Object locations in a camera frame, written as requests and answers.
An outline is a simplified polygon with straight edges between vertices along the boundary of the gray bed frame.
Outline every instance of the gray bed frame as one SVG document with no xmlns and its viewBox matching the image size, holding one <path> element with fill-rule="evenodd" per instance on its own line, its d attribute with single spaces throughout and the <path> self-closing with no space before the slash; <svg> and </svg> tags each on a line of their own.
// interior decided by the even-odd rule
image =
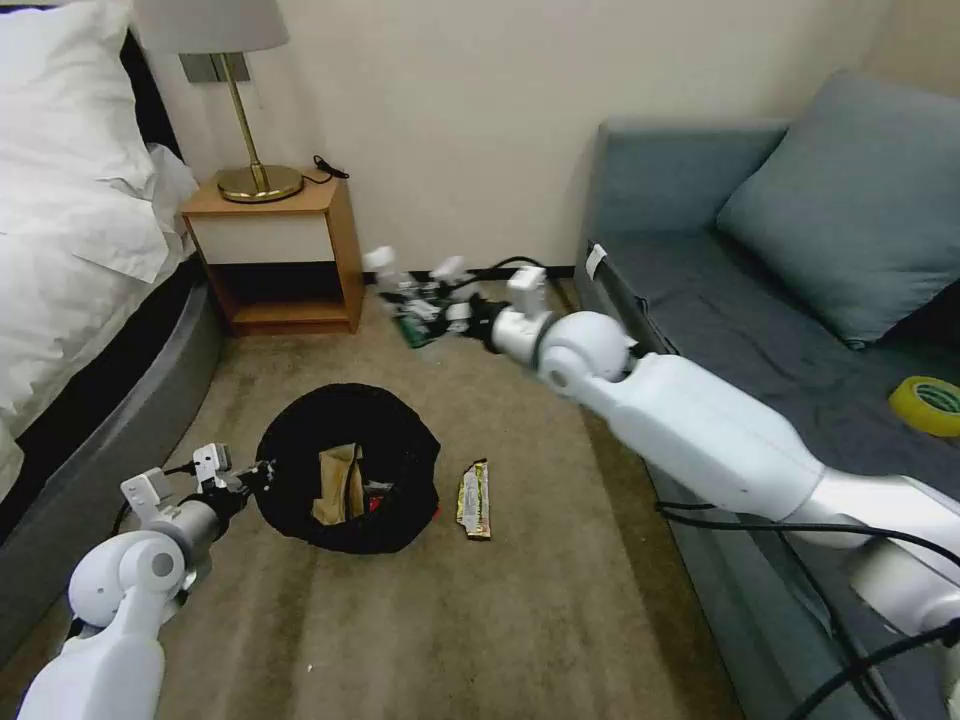
<svg viewBox="0 0 960 720">
<path fill-rule="evenodd" d="M 160 354 L 119 406 L 50 476 L 0 546 L 0 661 L 66 589 L 77 562 L 110 532 L 120 483 L 162 465 L 190 426 L 222 344 L 209 287 L 193 288 Z"/>
</svg>

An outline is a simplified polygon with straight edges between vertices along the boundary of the sofa armrest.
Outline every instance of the sofa armrest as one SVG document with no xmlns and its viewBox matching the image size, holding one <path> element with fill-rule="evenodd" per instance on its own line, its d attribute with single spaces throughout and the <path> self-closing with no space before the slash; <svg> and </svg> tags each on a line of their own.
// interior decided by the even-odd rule
<svg viewBox="0 0 960 720">
<path fill-rule="evenodd" d="M 723 204 L 773 152 L 786 128 L 772 121 L 713 128 L 605 122 L 585 241 L 611 233 L 713 227 Z"/>
</svg>

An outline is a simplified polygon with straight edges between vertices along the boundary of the wooden nightstand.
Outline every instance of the wooden nightstand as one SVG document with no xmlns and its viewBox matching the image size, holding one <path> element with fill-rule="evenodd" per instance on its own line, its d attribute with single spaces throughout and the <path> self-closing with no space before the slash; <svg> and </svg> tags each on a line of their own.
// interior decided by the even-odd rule
<svg viewBox="0 0 960 720">
<path fill-rule="evenodd" d="M 234 334 L 357 331 L 363 268 L 344 181 L 259 205 L 211 181 L 181 213 Z"/>
</svg>

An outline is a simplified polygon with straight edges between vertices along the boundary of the black trash bag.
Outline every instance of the black trash bag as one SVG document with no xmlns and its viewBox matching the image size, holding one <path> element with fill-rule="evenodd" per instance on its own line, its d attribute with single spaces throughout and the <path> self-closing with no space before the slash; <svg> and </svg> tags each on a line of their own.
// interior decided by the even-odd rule
<svg viewBox="0 0 960 720">
<path fill-rule="evenodd" d="M 392 483 L 380 504 L 359 517 L 323 525 L 311 514 L 320 495 L 320 453 L 348 443 L 363 448 L 364 480 Z M 437 510 L 433 469 L 440 443 L 411 408 L 383 388 L 325 385 L 280 413 L 257 448 L 274 460 L 269 490 L 256 492 L 264 519 L 288 537 L 347 553 L 397 552 Z"/>
</svg>

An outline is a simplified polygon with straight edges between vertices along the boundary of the tape roll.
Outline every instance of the tape roll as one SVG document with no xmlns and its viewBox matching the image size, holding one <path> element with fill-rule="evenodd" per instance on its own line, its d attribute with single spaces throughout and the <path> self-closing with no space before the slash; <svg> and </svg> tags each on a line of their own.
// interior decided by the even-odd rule
<svg viewBox="0 0 960 720">
<path fill-rule="evenodd" d="M 936 435 L 960 435 L 960 387 L 937 378 L 908 377 L 890 396 L 890 407 L 912 428 Z"/>
</svg>

